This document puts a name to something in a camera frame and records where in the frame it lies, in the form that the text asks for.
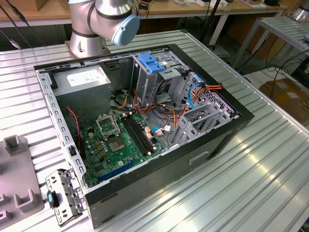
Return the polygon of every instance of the white label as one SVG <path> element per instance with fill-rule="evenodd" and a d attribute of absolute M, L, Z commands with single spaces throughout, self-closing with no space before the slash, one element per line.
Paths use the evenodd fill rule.
<path fill-rule="evenodd" d="M 299 98 L 299 96 L 294 92 L 287 93 L 291 98 Z"/>
<path fill-rule="evenodd" d="M 288 86 L 285 83 L 277 83 L 280 88 L 287 88 Z"/>
<path fill-rule="evenodd" d="M 170 126 L 165 126 L 164 128 L 163 128 L 163 130 L 165 130 L 165 131 L 170 131 Z"/>
<path fill-rule="evenodd" d="M 67 79 L 72 87 L 91 83 L 94 81 L 104 81 L 102 74 L 100 74 L 97 70 L 89 70 L 86 72 L 70 74 L 67 76 Z"/>

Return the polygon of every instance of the motherboard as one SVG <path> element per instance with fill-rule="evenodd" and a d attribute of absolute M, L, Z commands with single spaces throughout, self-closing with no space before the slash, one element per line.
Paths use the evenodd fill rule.
<path fill-rule="evenodd" d="M 165 151 L 155 135 L 147 133 L 139 113 L 98 118 L 81 133 L 87 169 L 84 178 L 90 188 Z"/>

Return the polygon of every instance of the yellow wire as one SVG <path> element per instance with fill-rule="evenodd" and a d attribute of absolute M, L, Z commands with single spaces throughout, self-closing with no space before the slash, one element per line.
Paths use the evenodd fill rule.
<path fill-rule="evenodd" d="M 122 109 L 126 106 L 127 97 L 128 97 L 128 94 L 126 94 L 125 102 L 121 106 L 119 106 L 118 109 Z"/>

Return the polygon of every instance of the slotted metal table surface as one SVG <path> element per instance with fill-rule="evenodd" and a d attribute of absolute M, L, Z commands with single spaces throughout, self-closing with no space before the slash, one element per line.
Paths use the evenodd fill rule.
<path fill-rule="evenodd" d="M 214 159 L 96 231 L 297 231 L 309 216 L 309 132 L 181 31 L 139 35 L 111 52 L 177 44 L 254 115 Z M 44 209 L 4 231 L 92 231 L 87 212 L 59 228 L 45 177 L 68 168 L 33 65 L 71 59 L 65 45 L 0 53 L 0 139 L 30 144 Z"/>
<path fill-rule="evenodd" d="M 260 25 L 302 52 L 309 49 L 309 43 L 304 39 L 309 34 L 309 22 L 299 23 L 286 16 L 262 18 Z"/>
<path fill-rule="evenodd" d="M 253 25 L 246 40 L 239 49 L 233 62 L 233 67 L 236 67 L 239 63 L 239 60 L 241 59 L 245 49 L 248 47 L 250 41 L 255 36 L 259 26 L 264 27 L 266 32 L 258 42 L 258 45 L 254 49 L 255 51 L 263 44 L 263 41 L 267 38 L 269 33 L 273 33 L 281 39 L 285 40 L 290 46 L 293 46 L 299 51 L 305 52 L 307 55 L 309 55 L 309 42 L 304 39 L 305 35 L 309 35 L 309 22 L 300 23 L 288 16 L 259 18 Z M 291 51 L 291 49 L 287 51 L 286 55 L 289 56 Z"/>

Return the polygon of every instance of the side panel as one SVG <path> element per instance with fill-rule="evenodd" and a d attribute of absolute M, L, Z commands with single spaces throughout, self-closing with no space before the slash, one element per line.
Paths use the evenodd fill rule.
<path fill-rule="evenodd" d="M 246 125 L 247 123 L 218 136 L 199 148 L 182 157 L 179 157 L 178 159 L 175 159 L 174 161 L 168 163 L 160 169 L 155 170 L 149 175 L 144 176 L 138 181 L 133 182 L 114 194 L 111 194 L 105 199 L 102 199 L 93 205 L 89 205 L 89 212 L 93 227 L 97 228 L 109 219 L 124 212 L 125 210 L 128 210 L 168 184 L 178 180 L 194 170 L 196 167 L 205 163 L 210 157 L 214 157 L 215 154 L 218 154 L 218 152 L 221 151 L 225 145 L 238 133 L 238 131 Z M 110 185 L 103 186 L 99 190 L 104 191 L 105 188 L 110 187 Z"/>

